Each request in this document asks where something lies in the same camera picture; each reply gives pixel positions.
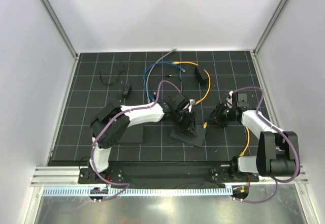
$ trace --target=black cable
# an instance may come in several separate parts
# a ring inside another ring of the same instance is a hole
[[[184,91],[184,84],[183,84],[183,82],[182,82],[182,80],[181,80],[181,76],[177,73],[177,77],[179,78],[179,81],[181,82],[181,92],[183,93],[183,91]]]
[[[123,68],[122,68],[121,70],[120,70],[120,69],[117,69],[117,71],[118,71],[118,74],[117,74],[117,81],[119,80],[120,75],[121,75],[122,73],[124,73],[124,72],[126,71],[126,69],[128,68],[128,66],[130,65],[130,61],[127,63],[127,67],[124,66],[124,63],[123,63],[123,62],[119,61],[119,63],[122,64],[122,67],[123,67]]]
[[[105,83],[105,82],[103,81],[103,78],[102,78],[101,70],[99,70],[99,73],[100,73],[100,80],[101,80],[102,84],[110,86],[110,85],[112,85],[112,84],[114,83],[114,82]]]
[[[88,159],[90,159],[90,157],[89,156],[85,156],[85,157],[82,157],[80,160],[79,160],[79,163],[78,163],[78,168],[79,168],[79,171],[83,174],[83,175],[85,175],[85,173],[81,170],[81,168],[80,168],[80,163],[82,162],[82,160],[83,159],[85,159],[85,158],[88,158]]]

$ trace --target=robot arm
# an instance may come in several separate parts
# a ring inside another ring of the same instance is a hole
[[[169,97],[167,100],[156,104],[152,102],[147,105],[139,106],[119,106],[114,105],[113,103],[108,103],[107,106],[91,121],[90,127],[93,132],[93,141],[113,116],[121,111],[128,112],[118,117],[96,143],[93,161],[96,165],[97,171],[100,173],[108,168],[111,148],[118,144],[125,130],[129,126],[146,122],[170,120],[176,123],[180,129],[189,134],[195,132],[195,112],[191,111],[193,104],[194,100],[189,100],[181,93],[173,98]]]
[[[248,127],[259,139],[256,156],[233,158],[235,171],[272,177],[294,174],[296,169],[294,153],[279,132],[289,138],[298,155],[297,135],[276,127],[260,111],[257,112],[250,107],[246,94],[231,91],[227,96],[227,101],[217,105],[210,119],[221,127],[228,126],[230,121],[237,121]]]

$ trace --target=white grid line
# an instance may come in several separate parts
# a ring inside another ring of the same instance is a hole
[[[147,68],[147,52],[146,52],[146,60],[145,60],[145,65],[144,65],[144,71],[143,72],[146,71],[146,68]],[[145,92],[144,92],[144,89],[143,89],[143,92],[142,92],[142,105],[144,104],[144,95],[145,95]],[[141,157],[141,144],[140,144],[140,148],[139,148],[139,161],[140,161],[140,157]]]
[[[215,70],[215,78],[217,80],[217,87],[218,87],[219,98],[222,101],[222,98],[220,96],[220,91],[219,91],[218,75],[217,75],[217,69],[215,67],[215,62],[213,64],[214,64],[214,70]],[[227,135],[225,134],[225,128],[223,129],[223,132],[224,132],[224,138],[225,138],[225,145],[226,145],[226,148],[227,148],[228,161],[230,161],[229,150],[228,150],[228,143],[227,143]]]
[[[77,70],[77,74],[78,74],[78,73],[79,73],[79,69],[80,69],[80,63],[77,64],[77,65],[78,65],[78,70]],[[74,87],[75,87],[76,81],[77,81],[77,78],[75,78],[75,81],[74,81],[73,86],[72,86],[72,90],[73,90]],[[68,106],[69,106],[70,101],[71,101],[72,90],[69,92],[69,93],[70,93],[70,98],[69,98],[69,101],[68,101]],[[64,122],[66,121],[67,113],[68,113],[68,110],[66,109],[66,113],[65,113],[65,115],[64,115],[64,118],[63,118],[62,124],[64,124]],[[59,134],[59,136],[57,137],[57,141],[56,141],[57,143],[59,143],[59,141],[60,141],[61,133],[62,133],[62,130],[63,130],[63,125],[60,125],[60,128],[61,128],[61,130],[60,130],[60,134]],[[55,148],[55,152],[54,152],[54,154],[53,154],[53,160],[55,159],[56,150],[57,150],[57,147]]]
[[[164,79],[164,64],[161,64],[161,80],[163,81]],[[161,84],[161,98],[163,98],[163,89],[164,89],[164,84]],[[160,152],[160,160],[163,161],[163,127],[161,127],[161,152]]]
[[[95,75],[95,72],[96,72],[96,67],[97,67],[97,62],[95,63],[95,68],[94,68],[94,70],[93,70],[93,74],[94,74],[94,75]],[[88,101],[89,101],[89,97],[90,97],[90,92],[91,92],[91,87],[92,87],[93,79],[94,79],[94,77],[93,77],[92,80],[91,80],[90,90],[89,90],[89,94],[88,94],[88,98],[87,98],[87,103],[86,103],[86,108],[87,108]],[[84,120],[85,120],[85,117],[86,117],[86,111],[87,111],[87,109],[85,109],[85,112],[84,112],[84,114],[83,114],[82,124],[84,124]],[[74,161],[76,160],[76,157],[77,157],[78,145],[79,145],[79,142],[80,142],[81,132],[82,132],[82,128],[80,128],[80,133],[79,133],[79,138],[78,138],[77,149],[76,149],[76,153],[75,153]]]
[[[249,72],[250,72],[250,75],[251,75],[251,77],[252,77],[253,86],[255,87],[255,83],[254,83],[254,79],[253,79],[252,71],[251,71],[250,66],[249,66],[249,61],[248,61],[247,54],[246,54],[246,59],[247,59],[247,63],[248,63]],[[258,96],[257,96],[257,91],[256,91],[256,89],[255,89],[255,95],[256,95],[256,99],[257,99],[257,103],[258,103],[259,99],[258,99]]]
[[[202,95],[201,95],[201,85],[199,83],[199,90],[200,90],[200,99],[202,99]],[[204,124],[204,116],[203,116],[203,107],[202,107],[202,102],[200,103],[200,106],[201,106],[201,112],[202,112],[202,123]],[[208,154],[207,154],[207,142],[205,140],[205,136],[204,136],[204,148],[205,148],[205,159],[206,161],[208,161]]]
[[[234,67],[233,67],[233,63],[232,63],[232,58],[231,58],[231,56],[230,56],[230,52],[228,51],[228,54],[229,54],[229,59],[230,59],[230,64],[232,65],[232,70],[233,70],[233,75],[234,75],[234,81],[235,81],[235,87],[236,87],[236,90],[238,89],[238,87],[237,87],[237,82],[236,82],[236,77],[235,77],[235,71],[234,71]],[[245,131],[245,135],[246,135],[246,140],[248,139],[247,137],[248,137],[248,135],[247,135],[247,132],[246,132],[246,128],[244,128],[244,131]]]
[[[112,70],[113,70],[113,66],[114,66],[114,57],[115,57],[115,53],[113,54],[113,62],[112,62],[112,65],[111,65],[111,73],[110,74],[112,74]],[[105,98],[105,104],[104,104],[104,106],[106,106],[106,103],[107,103],[107,96],[108,96],[108,90],[110,88],[110,83],[111,83],[111,76],[110,76],[110,78],[108,80],[108,86],[107,86],[107,90],[106,90],[106,98]]]
[[[179,52],[179,60],[182,60],[181,59],[181,52]],[[183,91],[183,86],[182,86],[182,71],[180,70],[179,71],[179,74],[180,74],[180,78],[181,78],[181,91]],[[183,142],[183,151],[184,151],[184,161],[185,161],[185,143]]]
[[[129,57],[128,57],[128,61],[130,61],[130,59],[131,59],[131,52],[130,52],[130,54],[129,54]],[[129,71],[129,69],[130,69],[130,64],[128,64],[128,66],[127,66],[127,75],[126,75],[126,84],[127,84],[127,79],[128,79],[128,71]],[[118,144],[118,148],[117,148],[117,157],[116,157],[116,160],[118,161],[118,156],[119,156],[119,154],[120,154],[120,144]]]

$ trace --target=white wall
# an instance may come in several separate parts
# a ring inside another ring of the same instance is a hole
[[[39,0],[0,0],[0,17],[0,216],[17,223],[73,59]]]
[[[50,0],[78,52],[255,48],[279,0]]]
[[[280,121],[298,134],[318,214],[325,212],[325,194],[319,190],[325,180],[324,4],[290,0],[259,54]]]

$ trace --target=purple cable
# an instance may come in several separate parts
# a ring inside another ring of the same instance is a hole
[[[252,87],[239,88],[239,89],[235,90],[234,92],[242,91],[242,90],[245,90],[245,89],[259,89],[262,92],[261,98],[260,98],[259,103],[258,103],[258,105],[256,107],[256,114],[257,114],[258,118],[261,119],[266,125],[268,125],[271,129],[275,130],[278,134],[280,134],[285,139],[285,141],[288,143],[289,147],[291,148],[291,150],[292,150],[292,152],[294,153],[294,156],[295,156],[295,164],[296,164],[295,172],[293,173],[293,175],[289,179],[280,180],[280,179],[277,179],[275,177],[272,177],[272,179],[275,181],[275,191],[272,194],[272,196],[270,196],[268,199],[262,200],[262,201],[242,200],[242,202],[245,202],[245,203],[261,204],[261,203],[267,202],[267,201],[269,201],[269,200],[271,200],[271,199],[273,199],[275,197],[275,195],[277,194],[278,189],[279,189],[279,185],[278,185],[279,182],[288,183],[288,182],[293,181],[297,177],[297,175],[299,173],[300,162],[299,162],[299,159],[298,159],[298,154],[296,152],[296,149],[295,149],[294,145],[292,144],[292,142],[290,141],[290,139],[280,129],[278,129],[275,126],[272,126],[268,120],[266,120],[264,117],[262,117],[259,114],[259,110],[261,108],[261,104],[262,104],[263,99],[264,99],[264,91],[263,91],[263,89],[261,89],[260,87],[253,87],[252,86]]]

